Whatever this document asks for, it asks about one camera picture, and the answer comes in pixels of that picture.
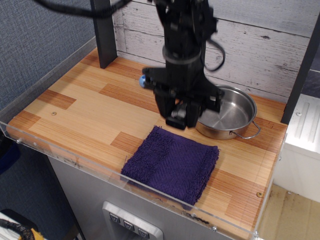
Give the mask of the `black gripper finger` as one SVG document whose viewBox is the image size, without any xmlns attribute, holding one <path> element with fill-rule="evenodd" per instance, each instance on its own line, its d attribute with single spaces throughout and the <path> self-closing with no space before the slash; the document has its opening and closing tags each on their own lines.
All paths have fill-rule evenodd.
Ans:
<svg viewBox="0 0 320 240">
<path fill-rule="evenodd" d="M 171 116 L 172 111 L 176 107 L 176 90 L 156 86 L 154 96 L 160 115 L 164 119 Z"/>
<path fill-rule="evenodd" d="M 198 118 L 202 112 L 202 103 L 188 99 L 186 102 L 186 125 L 188 128 L 194 128 L 197 125 Z"/>
</svg>

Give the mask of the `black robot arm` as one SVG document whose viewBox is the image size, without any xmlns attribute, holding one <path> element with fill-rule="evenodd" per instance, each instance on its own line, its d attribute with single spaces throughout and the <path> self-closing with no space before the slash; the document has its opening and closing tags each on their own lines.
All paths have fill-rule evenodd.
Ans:
<svg viewBox="0 0 320 240">
<path fill-rule="evenodd" d="M 220 111 L 225 94 L 204 73 L 206 44 L 224 51 L 211 39 L 218 20 L 206 0 L 154 3 L 164 29 L 165 67 L 144 68 L 144 87 L 153 90 L 167 125 L 181 130 L 194 128 L 204 110 Z"/>
</svg>

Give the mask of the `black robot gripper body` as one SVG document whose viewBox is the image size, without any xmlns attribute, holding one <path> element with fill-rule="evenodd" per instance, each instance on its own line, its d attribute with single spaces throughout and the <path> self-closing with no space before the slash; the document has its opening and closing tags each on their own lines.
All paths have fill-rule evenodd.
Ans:
<svg viewBox="0 0 320 240">
<path fill-rule="evenodd" d="M 153 88 L 159 86 L 176 91 L 176 100 L 187 104 L 187 100 L 202 103 L 201 114 L 210 109 L 220 112 L 224 91 L 211 83 L 204 74 L 201 60 L 190 64 L 173 64 L 166 62 L 165 67 L 145 67 L 145 85 Z"/>
</svg>

